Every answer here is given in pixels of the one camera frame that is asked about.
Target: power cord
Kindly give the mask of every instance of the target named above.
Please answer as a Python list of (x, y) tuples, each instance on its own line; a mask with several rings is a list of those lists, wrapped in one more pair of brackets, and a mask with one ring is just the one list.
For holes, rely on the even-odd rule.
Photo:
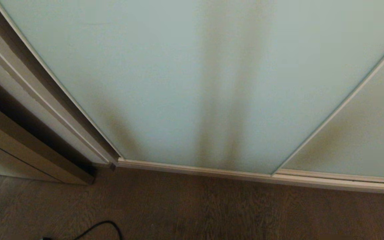
[[(81, 235), (77, 236), (75, 239), (73, 240), (78, 240), (80, 239), (81, 237), (85, 236), (87, 233), (89, 233), (91, 230), (93, 230), (94, 228), (102, 225), (102, 224), (105, 224), (105, 223), (109, 223), (111, 224), (115, 229), (116, 229), (116, 232), (118, 233), (118, 237), (119, 237), (119, 240), (122, 240), (122, 233), (121, 233), (121, 230), (119, 229), (119, 227), (116, 225), (116, 223), (112, 222), (112, 221), (103, 221), (103, 222), (99, 222), (99, 223), (96, 223), (94, 224), (91, 228), (87, 229), (85, 232), (83, 232)], [(42, 240), (51, 240), (50, 238), (47, 238), (47, 237), (44, 237)]]

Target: wooden floor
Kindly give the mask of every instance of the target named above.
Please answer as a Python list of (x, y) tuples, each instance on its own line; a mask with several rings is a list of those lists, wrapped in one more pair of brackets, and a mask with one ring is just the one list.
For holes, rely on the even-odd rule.
[(127, 240), (384, 240), (384, 194), (121, 168), (87, 187), (0, 176), (0, 239), (70, 240), (102, 220)]

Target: laminate floor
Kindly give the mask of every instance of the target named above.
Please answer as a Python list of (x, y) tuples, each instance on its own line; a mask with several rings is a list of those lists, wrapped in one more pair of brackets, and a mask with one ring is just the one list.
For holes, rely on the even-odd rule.
[[(102, 220), (127, 240), (384, 240), (384, 194), (118, 168), (91, 186), (0, 176), (0, 239), (70, 240)], [(110, 225), (83, 239), (117, 239)]]

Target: frosted glass panel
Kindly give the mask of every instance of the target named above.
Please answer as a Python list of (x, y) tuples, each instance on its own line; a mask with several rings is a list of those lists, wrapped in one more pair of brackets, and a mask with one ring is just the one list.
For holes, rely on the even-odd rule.
[(286, 168), (384, 177), (384, 66)]
[(3, 7), (128, 159), (272, 173), (384, 55), (384, 1)]

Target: black cable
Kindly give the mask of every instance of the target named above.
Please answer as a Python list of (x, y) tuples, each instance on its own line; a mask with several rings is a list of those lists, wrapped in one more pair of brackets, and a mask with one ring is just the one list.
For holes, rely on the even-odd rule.
[(95, 225), (93, 225), (91, 228), (87, 229), (87, 231), (85, 231), (83, 234), (77, 236), (74, 240), (78, 240), (80, 239), (81, 237), (85, 236), (87, 233), (89, 233), (91, 230), (93, 230), (94, 228), (102, 225), (102, 224), (105, 224), (105, 223), (109, 223), (111, 224), (115, 229), (116, 231), (118, 232), (118, 236), (119, 236), (119, 240), (122, 240), (122, 233), (121, 233), (121, 230), (119, 229), (119, 227), (116, 225), (116, 223), (112, 222), (112, 221), (103, 221), (103, 222), (99, 222), (99, 223), (96, 223)]

